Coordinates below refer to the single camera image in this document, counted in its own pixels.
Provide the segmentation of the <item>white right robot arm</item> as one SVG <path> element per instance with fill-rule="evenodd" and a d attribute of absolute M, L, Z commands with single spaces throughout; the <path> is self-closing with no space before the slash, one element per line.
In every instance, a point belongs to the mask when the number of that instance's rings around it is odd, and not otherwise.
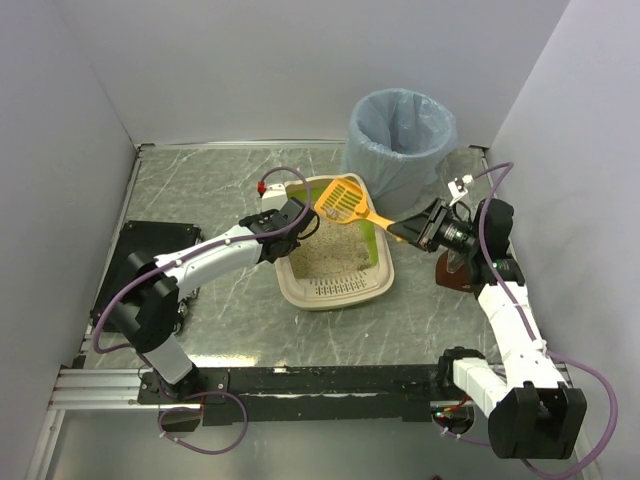
<path fill-rule="evenodd" d="M 454 347 L 439 359 L 439 381 L 464 391 L 480 407 L 493 452 L 503 459 L 567 459 L 587 401 L 546 352 L 524 275 L 509 252 L 513 215 L 510 204 L 492 200 L 464 220 L 455 207 L 436 199 L 387 230 L 425 252 L 443 248 L 437 285 L 472 294 L 489 320 L 504 374 L 498 376 L 483 354 Z"/>

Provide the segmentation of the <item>orange plastic litter scoop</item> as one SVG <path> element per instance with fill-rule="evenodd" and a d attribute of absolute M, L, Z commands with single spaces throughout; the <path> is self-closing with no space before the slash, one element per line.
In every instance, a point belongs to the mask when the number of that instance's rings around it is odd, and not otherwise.
<path fill-rule="evenodd" d="M 398 242 L 403 242 L 403 239 L 391 233 L 393 221 L 375 213 L 364 188 L 347 178 L 334 179 L 315 202 L 314 210 L 322 218 L 338 225 L 369 222 L 388 232 Z"/>

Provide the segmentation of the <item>brown wooden metronome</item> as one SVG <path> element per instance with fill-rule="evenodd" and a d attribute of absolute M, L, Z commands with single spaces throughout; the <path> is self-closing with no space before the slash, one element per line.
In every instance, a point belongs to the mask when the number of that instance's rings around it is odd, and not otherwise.
<path fill-rule="evenodd" d="M 475 291 L 480 285 L 476 255 L 447 249 L 437 260 L 435 282 L 441 287 L 464 293 Z"/>

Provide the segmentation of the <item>beige green litter box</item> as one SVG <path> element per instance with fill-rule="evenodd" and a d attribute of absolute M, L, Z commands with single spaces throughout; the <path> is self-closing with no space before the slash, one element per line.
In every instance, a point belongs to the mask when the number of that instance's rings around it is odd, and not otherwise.
<path fill-rule="evenodd" d="M 383 229 L 357 223 L 364 234 L 373 266 L 342 276 L 314 279 L 294 277 L 287 256 L 275 262 L 281 293 L 296 307 L 321 311 L 353 306 L 384 294 L 393 284 L 395 271 Z"/>

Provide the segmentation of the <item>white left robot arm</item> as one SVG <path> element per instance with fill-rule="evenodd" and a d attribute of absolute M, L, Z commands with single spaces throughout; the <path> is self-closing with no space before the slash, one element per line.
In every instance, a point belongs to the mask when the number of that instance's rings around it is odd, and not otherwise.
<path fill-rule="evenodd" d="M 165 383 L 179 385 L 195 376 L 197 367 L 175 338 L 178 304 L 227 273 L 288 256 L 317 220 L 311 207 L 291 198 L 193 247 L 155 257 L 133 253 L 120 272 L 125 284 L 104 310 L 106 318 Z"/>

